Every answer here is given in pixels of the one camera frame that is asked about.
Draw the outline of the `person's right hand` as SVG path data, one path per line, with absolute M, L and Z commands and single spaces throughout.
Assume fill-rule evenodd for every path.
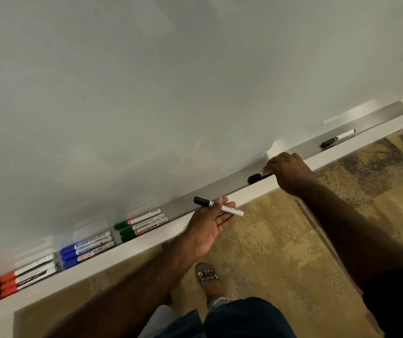
M 297 153 L 278 154 L 268 160 L 263 171 L 274 175 L 279 187 L 292 196 L 300 197 L 312 186 L 320 184 L 317 176 Z

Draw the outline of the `person's left hand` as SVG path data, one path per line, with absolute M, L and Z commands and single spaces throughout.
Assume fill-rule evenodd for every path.
M 236 203 L 234 201 L 229 202 L 225 196 L 223 196 L 223 205 L 236 208 Z M 234 215 L 224 212 L 221 212 L 216 218 L 206 218 L 202 215 L 202 211 L 200 207 L 194 212 L 182 235 L 183 251 L 187 253 L 192 262 L 203 257 L 210 250 L 219 234 L 236 219 Z

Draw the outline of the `black whiteboard marker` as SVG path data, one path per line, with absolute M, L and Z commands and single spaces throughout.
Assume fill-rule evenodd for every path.
M 321 145 L 320 145 L 320 148 L 321 149 L 326 149 L 326 148 L 334 145 L 336 142 L 338 142 L 338 141 L 340 141 L 340 140 L 342 140 L 342 139 L 344 139 L 346 137 L 352 136 L 355 133 L 356 133 L 355 128 L 351 129 L 351 130 L 348 130 L 348 131 L 345 131 L 344 133 L 338 134 L 338 135 L 336 135 L 336 136 L 334 136 L 334 137 L 322 142 Z
M 263 179 L 266 179 L 266 178 L 268 178 L 268 177 L 270 177 L 272 175 L 273 175 L 272 172 L 264 172 L 263 171 L 263 172 L 260 172 L 260 173 L 256 173 L 256 174 L 254 174 L 252 176 L 249 176 L 249 178 L 247 179 L 247 183 L 248 183 L 248 185 L 252 185 L 252 184 L 257 183 L 257 182 L 259 182 L 259 181 L 261 181 Z
M 215 204 L 214 201 L 207 200 L 207 199 L 204 199 L 204 198 L 200 198 L 200 197 L 197 197 L 197 196 L 195 196 L 193 198 L 193 202 L 194 202 L 194 204 L 197 204 L 197 205 L 200 205 L 200 206 L 203 206 L 203 207 L 210 207 L 210 208 L 212 208 L 214 206 L 214 204 Z M 243 211 L 238 210 L 236 208 L 228 207 L 226 205 L 222 205 L 221 211 L 224 212 L 224 213 L 229 213 L 231 215 L 235 215 L 235 216 L 239 216 L 239 217 L 244 216 Z

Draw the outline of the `person's right forearm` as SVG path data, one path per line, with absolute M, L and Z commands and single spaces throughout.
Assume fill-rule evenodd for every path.
M 286 191 L 311 210 L 347 273 L 362 291 L 375 277 L 403 268 L 403 245 L 315 176 L 291 177 Z

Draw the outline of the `person's left forearm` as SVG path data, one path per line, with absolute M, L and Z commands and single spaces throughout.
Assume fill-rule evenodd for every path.
M 45 338 L 136 338 L 209 247 L 180 237 L 121 282 L 65 318 Z

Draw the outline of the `grey sandal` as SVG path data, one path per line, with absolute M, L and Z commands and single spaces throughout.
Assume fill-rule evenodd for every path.
M 224 296 L 224 290 L 219 277 L 210 264 L 206 262 L 198 263 L 196 266 L 196 276 L 207 299 Z

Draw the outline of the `green whiteboard marker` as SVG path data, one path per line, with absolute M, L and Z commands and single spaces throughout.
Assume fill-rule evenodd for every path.
M 148 220 L 148 219 L 153 218 L 155 216 L 158 216 L 160 214 L 161 214 L 161 209 L 156 209 L 156 210 L 153 210 L 153 211 L 149 211 L 149 212 L 147 212 L 145 214 L 142 214 L 140 216 L 128 219 L 126 221 L 123 221 L 123 222 L 120 222 L 120 223 L 114 225 L 114 230 L 119 231 L 119 230 L 121 230 L 123 228 L 131 226 L 133 224 L 140 223 L 140 222 L 145 221 L 145 220 Z
M 159 221 L 162 221 L 165 218 L 166 218 L 165 214 L 156 215 L 154 217 L 148 218 L 148 219 L 146 219 L 146 220 L 144 220 L 142 222 L 133 224 L 131 226 L 128 226 L 128 227 L 120 230 L 119 234 L 120 234 L 120 236 L 125 236 L 129 232 L 137 231 L 137 230 L 142 229 L 144 227 L 150 226 L 151 224 L 159 222 Z
M 160 226 L 168 223 L 168 221 L 169 221 L 169 219 L 166 217 L 164 220 L 156 222 L 156 223 L 153 223 L 150 226 L 144 227 L 144 228 L 139 229 L 137 231 L 129 232 L 125 236 L 120 236 L 120 240 L 121 240 L 122 243 L 128 242 L 128 241 L 130 241 L 132 239 L 135 239 L 138 236 L 141 236 L 141 235 L 143 235 L 143 234 L 145 234 L 145 233 L 147 233 L 149 231 L 154 230 L 157 227 L 160 227 Z

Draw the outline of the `white ledge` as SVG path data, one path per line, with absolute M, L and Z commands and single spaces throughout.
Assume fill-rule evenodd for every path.
M 317 170 L 386 135 L 403 129 L 403 115 L 340 143 L 337 146 L 304 159 L 311 170 Z M 64 290 L 109 267 L 169 241 L 182 233 L 193 213 L 167 223 L 149 233 L 109 249 L 101 255 L 55 276 L 47 278 L 14 295 L 0 300 L 0 338 L 14 337 L 14 314 L 46 297 Z

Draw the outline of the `grey metal marker tray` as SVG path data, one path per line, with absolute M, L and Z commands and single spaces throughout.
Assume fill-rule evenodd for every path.
M 216 197 L 248 188 L 266 160 L 288 150 L 303 158 L 321 142 L 352 129 L 346 142 L 403 115 L 399 101 L 371 100 L 338 116 L 293 131 L 276 113 L 243 119 L 215 143 L 207 134 L 146 124 L 89 136 L 70 148 L 43 131 L 1 136 L 0 277 L 131 217 L 161 208 L 170 219 L 192 211 L 194 195 Z

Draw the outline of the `dark blue shirt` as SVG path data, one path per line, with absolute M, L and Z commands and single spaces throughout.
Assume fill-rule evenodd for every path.
M 403 338 L 403 268 L 372 279 L 362 299 L 384 338 Z M 283 313 L 248 297 L 216 307 L 202 322 L 197 310 L 177 319 L 156 338 L 296 338 Z

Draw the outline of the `white whiteboard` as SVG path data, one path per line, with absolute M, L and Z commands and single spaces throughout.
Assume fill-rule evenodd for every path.
M 403 98 L 403 0 L 0 0 L 0 276 Z

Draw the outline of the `light grey trousers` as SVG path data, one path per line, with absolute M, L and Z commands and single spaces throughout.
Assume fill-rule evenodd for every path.
M 212 297 L 207 300 L 208 313 L 212 312 L 216 307 L 229 303 L 231 300 L 226 297 Z M 182 318 L 173 309 L 167 305 L 159 306 L 148 323 L 139 334 L 138 338 L 156 338 L 170 324 L 177 319 Z

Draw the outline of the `blue whiteboard marker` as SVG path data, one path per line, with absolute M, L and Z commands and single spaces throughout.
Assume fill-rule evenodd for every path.
M 104 244 L 110 243 L 112 241 L 113 241 L 113 236 L 101 238 L 101 239 L 87 245 L 86 247 L 81 247 L 76 250 L 61 254 L 61 261 L 66 262 L 66 261 L 72 260 L 74 258 L 77 258 L 80 255 L 84 255 L 84 254 L 86 254 Z
M 90 238 L 86 238 L 85 240 L 82 240 L 82 241 L 80 241 L 78 243 L 75 243 L 73 245 L 69 245 L 69 246 L 64 247 L 63 249 L 61 249 L 59 251 L 59 254 L 60 255 L 67 254 L 67 253 L 69 253 L 69 252 L 71 252 L 73 250 L 77 250 L 77 249 L 79 249 L 81 247 L 88 246 L 89 244 L 92 244 L 92 243 L 96 242 L 99 239 L 108 238 L 110 236 L 111 236 L 111 231 L 106 231 L 104 233 L 94 235 L 94 236 L 92 236 Z
M 73 258 L 71 260 L 68 260 L 68 261 L 64 261 L 63 264 L 62 264 L 62 268 L 64 270 L 72 268 L 72 267 L 80 264 L 81 262 L 83 262 L 85 260 L 91 259 L 92 257 L 94 257 L 96 255 L 100 255 L 103 252 L 113 248 L 114 245 L 115 245 L 114 242 L 111 241 L 111 242 L 105 243 L 105 244 L 93 249 L 92 251 L 90 251 L 90 252 L 88 252 L 86 254 L 79 255 L 78 257 L 75 257 L 75 258 Z

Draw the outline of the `red whiteboard marker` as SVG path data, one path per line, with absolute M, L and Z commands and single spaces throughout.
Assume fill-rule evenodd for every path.
M 22 282 L 22 283 L 20 283 L 20 284 L 11 286 L 11 287 L 9 287 L 9 288 L 3 290 L 3 291 L 0 293 L 0 298 L 5 298 L 5 297 L 7 297 L 7 296 L 10 296 L 10 295 L 12 295 L 12 294 L 14 294 L 14 293 L 16 293 L 16 292 L 22 290 L 22 289 L 25 289 L 25 288 L 27 288 L 27 287 L 33 285 L 33 284 L 36 284 L 36 283 L 38 283 L 39 281 L 41 281 L 41 280 L 43 280 L 43 279 L 46 279 L 46 278 L 50 277 L 51 275 L 57 273 L 58 271 L 59 271 L 59 267 L 58 267 L 58 266 L 54 266 L 54 267 L 52 267 L 52 268 L 49 268 L 49 269 L 47 269 L 46 271 L 41 272 L 41 273 L 39 273 L 38 275 L 36 275 L 36 276 L 30 278 L 28 281 Z
M 20 276 L 14 277 L 8 281 L 5 282 L 0 282 L 1 286 L 0 286 L 0 291 L 3 292 L 9 288 L 12 287 L 16 287 L 22 284 L 25 284 L 29 281 L 32 281 L 42 275 L 45 275 L 47 273 L 47 271 L 52 270 L 54 268 L 58 268 L 58 262 L 53 261 L 53 262 L 49 262 L 47 264 L 44 264 L 34 270 L 31 270 L 29 272 L 26 272 Z
M 47 262 L 54 261 L 55 257 L 56 257 L 56 253 L 51 253 L 49 255 L 41 257 L 40 259 L 38 259 L 36 261 L 31 262 L 23 267 L 13 270 L 12 272 L 9 272 L 9 273 L 3 275 L 2 277 L 0 277 L 0 283 L 4 284 L 15 277 L 18 277 L 30 270 L 35 269 L 36 267 L 39 267 Z

